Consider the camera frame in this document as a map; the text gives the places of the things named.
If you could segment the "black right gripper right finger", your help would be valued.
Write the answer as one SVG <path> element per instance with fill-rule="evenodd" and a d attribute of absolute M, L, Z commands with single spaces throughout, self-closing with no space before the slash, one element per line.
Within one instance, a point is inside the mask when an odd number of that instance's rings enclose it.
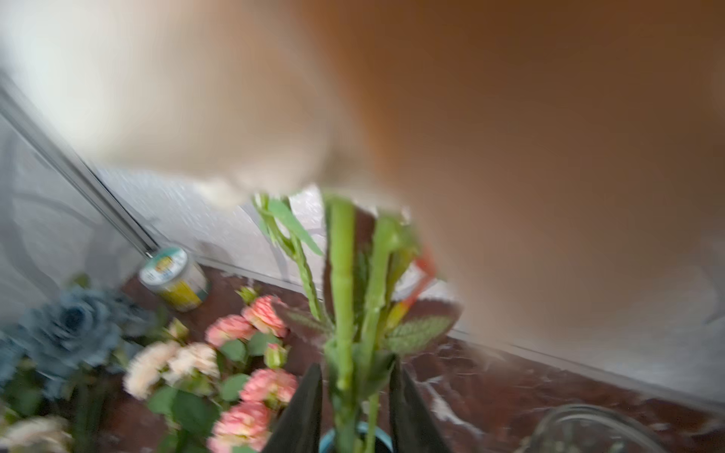
<path fill-rule="evenodd" d="M 415 383 L 397 360 L 389 382 L 389 419 L 396 453 L 450 453 Z"/>

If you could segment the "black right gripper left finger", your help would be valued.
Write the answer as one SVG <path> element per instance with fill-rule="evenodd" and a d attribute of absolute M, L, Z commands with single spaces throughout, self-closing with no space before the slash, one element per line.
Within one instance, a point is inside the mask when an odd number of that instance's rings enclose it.
<path fill-rule="evenodd" d="M 322 403 L 322 370 L 319 364 L 313 364 L 300 381 L 262 453 L 317 453 Z"/>

